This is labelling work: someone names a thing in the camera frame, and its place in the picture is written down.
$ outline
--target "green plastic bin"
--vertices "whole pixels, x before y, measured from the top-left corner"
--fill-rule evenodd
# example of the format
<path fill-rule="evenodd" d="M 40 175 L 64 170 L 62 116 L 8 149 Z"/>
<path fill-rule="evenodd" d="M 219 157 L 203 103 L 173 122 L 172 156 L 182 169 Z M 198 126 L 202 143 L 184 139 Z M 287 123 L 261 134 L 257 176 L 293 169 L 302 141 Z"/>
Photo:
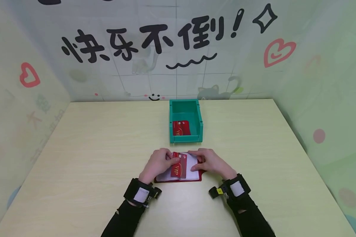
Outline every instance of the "green plastic bin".
<path fill-rule="evenodd" d="M 190 133 L 188 136 L 174 136 L 173 122 L 187 120 Z M 202 142 L 203 121 L 198 100 L 170 100 L 170 143 Z"/>

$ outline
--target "wallpaper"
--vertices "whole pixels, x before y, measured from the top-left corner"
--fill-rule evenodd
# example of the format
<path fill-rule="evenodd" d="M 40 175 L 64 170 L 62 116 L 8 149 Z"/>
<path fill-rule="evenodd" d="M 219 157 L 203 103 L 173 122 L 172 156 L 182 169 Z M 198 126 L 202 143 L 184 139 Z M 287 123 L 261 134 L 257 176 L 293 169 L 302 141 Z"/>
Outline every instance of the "wallpaper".
<path fill-rule="evenodd" d="M 0 10 L 0 221 L 69 102 L 43 58 Z"/>
<path fill-rule="evenodd" d="M 356 0 L 0 6 L 71 101 L 273 98 L 356 232 Z"/>

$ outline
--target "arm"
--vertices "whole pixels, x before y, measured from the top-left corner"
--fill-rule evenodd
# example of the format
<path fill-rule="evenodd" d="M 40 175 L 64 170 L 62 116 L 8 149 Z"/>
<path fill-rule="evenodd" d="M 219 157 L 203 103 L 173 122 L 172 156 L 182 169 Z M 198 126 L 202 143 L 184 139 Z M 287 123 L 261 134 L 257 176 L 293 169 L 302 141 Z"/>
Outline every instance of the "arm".
<path fill-rule="evenodd" d="M 101 237 L 133 236 L 144 211 L 145 207 L 135 207 L 124 200 L 123 204 L 121 204 L 109 221 Z"/>
<path fill-rule="evenodd" d="M 145 165 L 144 170 L 139 175 L 138 181 L 145 185 L 150 184 L 157 175 L 165 172 L 171 165 L 178 163 L 178 161 L 179 158 L 173 158 L 170 150 L 166 148 L 155 150 Z M 107 224 L 101 237 L 132 237 L 136 231 L 141 215 L 145 211 L 144 206 L 138 206 L 138 203 L 132 203 L 131 200 L 124 200 L 123 204 L 121 204 Z"/>
<path fill-rule="evenodd" d="M 223 180 L 231 180 L 231 183 L 234 183 L 232 181 L 237 179 L 236 171 L 212 149 L 199 148 L 198 150 L 189 151 L 189 153 L 196 155 L 198 160 L 202 162 L 201 164 L 194 165 L 191 168 L 191 171 L 207 170 L 209 172 L 215 172 L 219 174 Z M 238 191 L 234 196 L 241 197 L 244 193 L 244 189 L 240 182 L 236 184 L 235 189 L 238 189 Z M 228 198 L 227 204 L 235 215 L 243 237 L 275 237 L 270 225 L 249 195 L 244 194 L 242 198 L 239 198 L 238 200 Z"/>
<path fill-rule="evenodd" d="M 233 206 L 230 200 L 227 200 L 227 204 L 235 215 L 243 237 L 275 237 L 270 225 L 249 195 L 243 197 L 243 199 L 237 203 L 242 206 L 243 209 L 238 209 L 236 206 Z"/>

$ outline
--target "wavy line drawing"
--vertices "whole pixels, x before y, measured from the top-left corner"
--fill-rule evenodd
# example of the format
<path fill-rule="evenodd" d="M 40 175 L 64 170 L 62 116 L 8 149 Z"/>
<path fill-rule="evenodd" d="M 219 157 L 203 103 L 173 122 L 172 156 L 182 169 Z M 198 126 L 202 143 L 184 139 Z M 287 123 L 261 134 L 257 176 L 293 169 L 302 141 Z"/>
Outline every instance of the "wavy line drawing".
<path fill-rule="evenodd" d="M 196 61 L 194 61 L 194 60 L 192 60 L 192 59 L 190 59 L 189 60 L 189 62 L 188 63 L 186 63 L 186 64 L 184 64 L 184 65 L 182 65 L 182 64 L 180 64 L 180 63 L 177 63 L 174 67 L 170 67 L 169 65 L 166 65 L 166 67 L 168 68 L 168 69 L 171 69 L 171 70 L 173 70 L 173 69 L 176 69 L 177 67 L 187 67 L 188 65 L 190 65 L 190 64 L 200 64 L 201 62 L 203 62 L 203 60 L 213 60 L 214 58 L 216 58 L 216 56 L 218 55 L 218 53 L 215 53 L 212 57 L 206 57 L 206 56 L 204 56 L 203 55 L 203 57 L 200 59 L 200 61 L 199 62 L 196 62 Z"/>

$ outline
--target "table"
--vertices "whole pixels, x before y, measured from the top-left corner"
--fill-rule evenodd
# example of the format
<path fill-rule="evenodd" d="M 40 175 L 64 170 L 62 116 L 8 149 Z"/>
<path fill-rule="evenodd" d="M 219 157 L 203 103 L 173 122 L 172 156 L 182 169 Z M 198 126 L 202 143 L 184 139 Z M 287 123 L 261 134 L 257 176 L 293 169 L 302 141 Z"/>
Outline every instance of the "table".
<path fill-rule="evenodd" d="M 280 237 L 356 236 L 274 101 L 200 101 L 201 144 L 169 143 L 168 101 L 70 103 L 0 223 L 0 237 L 100 236 L 153 150 L 207 147 L 250 185 Z M 202 182 L 165 183 L 135 236 L 239 236 Z"/>

